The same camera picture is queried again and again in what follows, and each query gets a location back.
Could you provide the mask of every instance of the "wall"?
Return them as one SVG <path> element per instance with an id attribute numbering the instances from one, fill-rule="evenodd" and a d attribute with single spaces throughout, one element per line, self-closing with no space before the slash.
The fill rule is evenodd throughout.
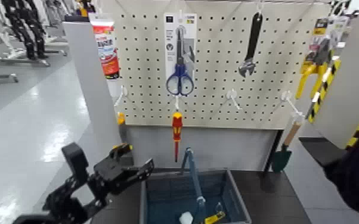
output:
<path id="1" fill-rule="evenodd" d="M 341 60 L 314 126 L 337 147 L 345 148 L 359 125 L 359 18 L 353 21 Z"/>

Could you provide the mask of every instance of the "black handle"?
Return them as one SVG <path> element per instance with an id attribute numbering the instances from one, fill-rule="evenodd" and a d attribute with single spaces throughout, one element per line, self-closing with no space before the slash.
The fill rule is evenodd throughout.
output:
<path id="1" fill-rule="evenodd" d="M 252 27 L 250 28 L 250 36 L 249 36 L 249 45 L 247 47 L 247 54 L 245 61 L 253 58 L 255 55 L 256 46 L 258 44 L 260 28 L 263 23 L 263 15 L 261 13 L 256 13 L 253 16 Z"/>

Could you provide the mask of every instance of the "trowel handle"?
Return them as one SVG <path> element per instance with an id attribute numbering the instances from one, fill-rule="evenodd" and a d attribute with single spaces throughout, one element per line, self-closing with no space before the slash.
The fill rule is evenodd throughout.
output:
<path id="1" fill-rule="evenodd" d="M 285 138 L 283 145 L 289 146 L 289 144 L 291 143 L 291 141 L 292 141 L 293 137 L 295 136 L 295 134 L 298 132 L 301 125 L 302 125 L 301 122 L 293 122 L 291 130 L 289 131 L 287 137 Z"/>

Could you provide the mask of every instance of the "white pillar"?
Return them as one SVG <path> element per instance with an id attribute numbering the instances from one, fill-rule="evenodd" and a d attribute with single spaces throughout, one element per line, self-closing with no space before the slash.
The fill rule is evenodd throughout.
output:
<path id="1" fill-rule="evenodd" d="M 121 140 L 92 25 L 64 22 L 63 26 L 97 143 L 101 150 L 110 150 Z"/>

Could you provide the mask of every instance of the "scissors blade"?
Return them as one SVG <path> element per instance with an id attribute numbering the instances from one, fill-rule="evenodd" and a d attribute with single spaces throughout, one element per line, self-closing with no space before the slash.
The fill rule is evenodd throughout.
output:
<path id="1" fill-rule="evenodd" d="M 184 58 L 182 57 L 182 38 L 180 29 L 177 29 L 177 64 L 184 64 Z"/>

